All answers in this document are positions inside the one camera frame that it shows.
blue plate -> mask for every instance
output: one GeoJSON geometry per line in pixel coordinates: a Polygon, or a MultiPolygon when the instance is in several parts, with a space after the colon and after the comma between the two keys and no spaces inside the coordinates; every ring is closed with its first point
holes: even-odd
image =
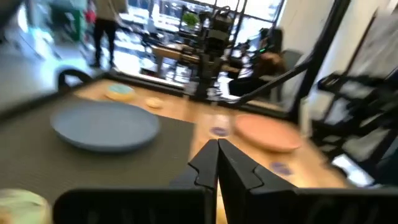
{"type": "Polygon", "coordinates": [[[87,101],[55,114],[53,129],[67,142],[95,152],[127,152],[153,140],[158,117],[140,107],[87,101]]]}

desk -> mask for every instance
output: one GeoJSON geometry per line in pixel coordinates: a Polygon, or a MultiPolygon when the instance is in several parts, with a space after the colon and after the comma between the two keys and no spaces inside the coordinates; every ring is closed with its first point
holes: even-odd
{"type": "MultiPolygon", "coordinates": [[[[113,83],[114,82],[110,80],[101,80],[84,89],[78,90],[75,94],[81,98],[91,100],[105,100],[104,94],[106,89],[113,83]]],[[[231,121],[234,116],[243,113],[241,111],[222,107],[211,107],[209,105],[188,101],[184,98],[154,92],[144,88],[134,86],[133,88],[137,93],[137,97],[131,101],[132,105],[140,106],[157,115],[195,124],[190,158],[195,156],[209,139],[213,138],[213,136],[209,134],[210,128],[213,126],[221,126],[231,131],[231,121]],[[164,107],[162,109],[147,107],[145,104],[147,97],[158,97],[164,100],[164,107]]],[[[227,139],[256,162],[268,169],[270,169],[270,164],[272,162],[287,164],[292,171],[292,175],[282,175],[281,177],[297,187],[346,187],[344,178],[336,171],[326,167],[326,159],[310,142],[305,142],[300,149],[297,149],[292,154],[275,154],[248,144],[234,133],[231,133],[227,139]]],[[[226,223],[223,201],[220,193],[218,197],[217,221],[219,224],[226,223]]]]}
{"type": "MultiPolygon", "coordinates": [[[[163,65],[163,59],[164,58],[171,58],[174,60],[178,60],[181,58],[181,56],[185,60],[189,60],[190,62],[193,63],[198,63],[199,62],[199,57],[196,55],[182,55],[180,51],[182,50],[183,45],[182,44],[169,44],[166,47],[161,47],[161,46],[152,46],[152,50],[156,56],[156,64],[157,64],[157,73],[161,74],[162,73],[162,65],[163,65]]],[[[230,67],[229,65],[223,65],[221,68],[221,71],[226,71],[226,72],[239,72],[239,69],[230,67]]]]}

shoe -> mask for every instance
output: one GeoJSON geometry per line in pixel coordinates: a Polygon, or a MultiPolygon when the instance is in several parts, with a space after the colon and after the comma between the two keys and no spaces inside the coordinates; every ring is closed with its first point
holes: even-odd
{"type": "Polygon", "coordinates": [[[99,62],[94,62],[89,64],[91,68],[101,68],[101,64],[99,62]]]}

person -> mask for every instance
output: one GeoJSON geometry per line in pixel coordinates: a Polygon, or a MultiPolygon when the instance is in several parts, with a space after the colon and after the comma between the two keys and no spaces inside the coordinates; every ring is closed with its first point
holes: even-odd
{"type": "Polygon", "coordinates": [[[254,65],[250,77],[237,78],[228,83],[229,93],[234,96],[243,96],[268,83],[262,76],[276,76],[286,72],[284,60],[280,54],[266,52],[260,55],[259,62],[254,65]]]}
{"type": "Polygon", "coordinates": [[[92,67],[101,67],[101,38],[104,34],[108,36],[109,42],[109,65],[114,67],[114,40],[116,30],[119,27],[119,13],[126,13],[128,3],[126,0],[94,0],[96,8],[96,19],[94,26],[95,61],[92,67]]]}

gray mat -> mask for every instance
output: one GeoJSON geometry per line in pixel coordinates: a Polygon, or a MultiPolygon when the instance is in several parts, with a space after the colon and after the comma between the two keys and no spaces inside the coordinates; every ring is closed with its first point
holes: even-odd
{"type": "Polygon", "coordinates": [[[160,133],[148,146],[129,154],[94,154],[61,141],[50,125],[56,110],[79,101],[69,96],[0,126],[0,189],[30,190],[53,203],[79,187],[166,186],[183,171],[192,123],[159,116],[160,133]]]}

